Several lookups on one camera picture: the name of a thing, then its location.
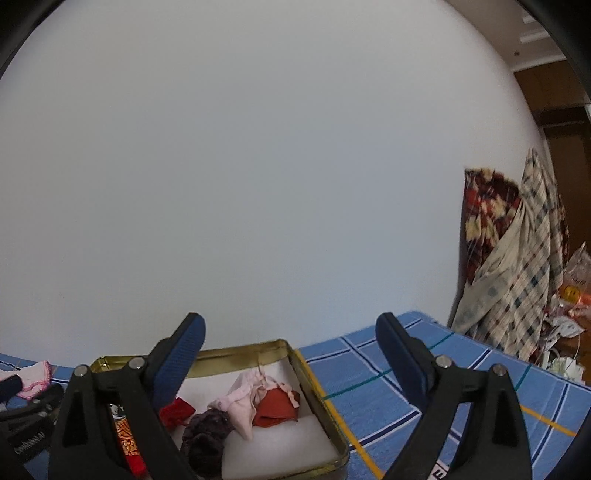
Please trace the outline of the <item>wooden wardrobe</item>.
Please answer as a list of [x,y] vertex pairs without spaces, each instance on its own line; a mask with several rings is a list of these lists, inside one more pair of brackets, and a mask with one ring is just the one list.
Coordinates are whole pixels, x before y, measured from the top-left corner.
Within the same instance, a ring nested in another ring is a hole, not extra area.
[[569,250],[590,244],[590,98],[571,65],[515,73],[546,139],[569,229]]

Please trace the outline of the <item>gold metal tin box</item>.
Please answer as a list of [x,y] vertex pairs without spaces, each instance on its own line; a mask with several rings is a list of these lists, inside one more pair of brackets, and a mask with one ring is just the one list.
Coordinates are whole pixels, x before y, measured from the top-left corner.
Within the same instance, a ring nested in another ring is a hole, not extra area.
[[156,417],[200,479],[345,479],[349,446],[284,340],[204,350]]

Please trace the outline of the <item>red ribbed soft pad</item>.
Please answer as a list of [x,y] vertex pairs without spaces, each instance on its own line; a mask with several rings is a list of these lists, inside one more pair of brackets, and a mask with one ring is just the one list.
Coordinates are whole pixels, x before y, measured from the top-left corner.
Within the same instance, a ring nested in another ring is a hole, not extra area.
[[260,428],[270,428],[286,422],[298,420],[300,394],[274,388],[266,392],[256,408],[252,424]]

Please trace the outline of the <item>white love sole label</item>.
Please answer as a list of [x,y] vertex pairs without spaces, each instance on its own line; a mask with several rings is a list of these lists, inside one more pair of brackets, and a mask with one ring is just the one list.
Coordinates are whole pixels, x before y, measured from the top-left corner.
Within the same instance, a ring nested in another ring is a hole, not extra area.
[[442,468],[440,465],[435,465],[429,474],[428,480],[444,480],[447,475],[448,471],[445,468]]

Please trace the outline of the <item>light pink sock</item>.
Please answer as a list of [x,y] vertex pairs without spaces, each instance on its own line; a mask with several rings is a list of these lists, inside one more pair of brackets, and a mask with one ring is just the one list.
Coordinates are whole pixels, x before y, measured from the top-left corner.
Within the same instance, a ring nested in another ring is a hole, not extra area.
[[210,402],[208,408],[226,412],[238,435],[250,441],[253,439],[253,429],[256,428],[252,424],[256,408],[266,392],[274,388],[297,392],[287,383],[267,375],[262,368],[252,369],[240,373],[228,393]]

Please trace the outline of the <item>white foam tin liner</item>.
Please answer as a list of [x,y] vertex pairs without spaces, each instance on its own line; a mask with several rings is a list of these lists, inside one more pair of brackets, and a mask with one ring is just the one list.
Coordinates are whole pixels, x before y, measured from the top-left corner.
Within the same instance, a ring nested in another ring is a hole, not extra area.
[[[241,371],[184,380],[177,396],[197,411],[228,393]],[[270,428],[252,429],[252,439],[245,440],[238,432],[229,434],[224,442],[221,477],[223,479],[273,479],[332,465],[341,460],[318,416],[307,398],[301,396],[297,421],[287,421]]]

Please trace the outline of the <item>red floral blanket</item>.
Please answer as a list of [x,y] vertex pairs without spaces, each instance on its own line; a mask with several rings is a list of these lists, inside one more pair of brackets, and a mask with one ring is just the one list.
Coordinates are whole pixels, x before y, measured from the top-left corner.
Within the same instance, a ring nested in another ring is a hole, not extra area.
[[466,280],[472,284],[520,206],[519,186],[491,169],[465,171],[464,222],[466,240]]

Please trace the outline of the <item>plastic bag with smiley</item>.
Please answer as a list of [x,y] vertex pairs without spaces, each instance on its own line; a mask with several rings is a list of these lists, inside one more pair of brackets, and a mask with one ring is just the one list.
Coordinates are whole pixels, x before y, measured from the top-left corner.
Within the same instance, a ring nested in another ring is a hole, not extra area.
[[570,257],[559,289],[559,298],[576,316],[590,318],[590,254],[583,243]]

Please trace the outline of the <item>pink trimmed white cloth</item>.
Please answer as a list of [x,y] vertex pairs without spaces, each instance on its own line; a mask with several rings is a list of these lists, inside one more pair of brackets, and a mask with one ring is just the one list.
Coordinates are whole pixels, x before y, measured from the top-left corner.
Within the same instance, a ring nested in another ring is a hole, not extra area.
[[12,376],[19,377],[22,383],[22,387],[16,395],[24,400],[31,400],[49,386],[51,366],[47,361],[40,361],[18,370],[2,370],[0,373],[1,380]]

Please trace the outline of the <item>plaid beige cloth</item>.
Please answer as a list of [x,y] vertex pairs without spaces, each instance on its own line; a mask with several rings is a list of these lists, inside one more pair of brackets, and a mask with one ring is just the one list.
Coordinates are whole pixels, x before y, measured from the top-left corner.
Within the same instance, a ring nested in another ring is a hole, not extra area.
[[466,280],[452,329],[521,360],[541,337],[545,311],[563,282],[565,213],[553,167],[536,150],[516,183],[513,223],[475,280]]

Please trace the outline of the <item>dark purple scrunchie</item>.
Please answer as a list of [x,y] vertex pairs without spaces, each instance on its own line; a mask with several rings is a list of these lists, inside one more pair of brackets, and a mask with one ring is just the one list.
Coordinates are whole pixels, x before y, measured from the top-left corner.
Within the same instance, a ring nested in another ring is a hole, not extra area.
[[229,415],[214,408],[190,419],[182,434],[180,452],[197,476],[221,479],[224,442],[233,430]]

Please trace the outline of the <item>white clutter pile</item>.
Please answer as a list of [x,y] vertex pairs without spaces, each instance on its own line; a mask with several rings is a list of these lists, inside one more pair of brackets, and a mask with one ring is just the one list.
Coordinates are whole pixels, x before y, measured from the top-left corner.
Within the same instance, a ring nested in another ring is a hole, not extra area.
[[540,356],[544,370],[581,385],[590,383],[590,320],[558,316],[543,323]]

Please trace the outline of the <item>blue plaid tablecloth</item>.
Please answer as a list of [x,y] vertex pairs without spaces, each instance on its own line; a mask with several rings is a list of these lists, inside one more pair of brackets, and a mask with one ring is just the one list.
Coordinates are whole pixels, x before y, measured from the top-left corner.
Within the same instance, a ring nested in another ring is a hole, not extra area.
[[[533,458],[517,391],[501,364],[486,371],[457,366],[445,355],[430,353],[408,335],[390,313],[376,323],[378,344],[406,399],[420,411],[420,421],[390,463],[390,479],[425,479],[431,473],[453,419],[468,405],[468,422],[454,456],[453,479],[529,479]],[[25,479],[23,466],[1,466],[5,479]]]

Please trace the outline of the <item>red gold drawstring pouch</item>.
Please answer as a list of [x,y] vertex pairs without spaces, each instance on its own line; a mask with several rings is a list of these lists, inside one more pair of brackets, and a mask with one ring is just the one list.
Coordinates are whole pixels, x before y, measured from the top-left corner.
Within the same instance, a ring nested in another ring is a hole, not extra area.
[[[140,455],[123,407],[111,404],[110,411],[119,443],[133,477],[135,479],[147,478],[147,466]],[[186,426],[188,419],[194,413],[195,409],[190,403],[180,397],[176,397],[172,403],[159,409],[158,418],[165,430],[171,433],[179,426]]]

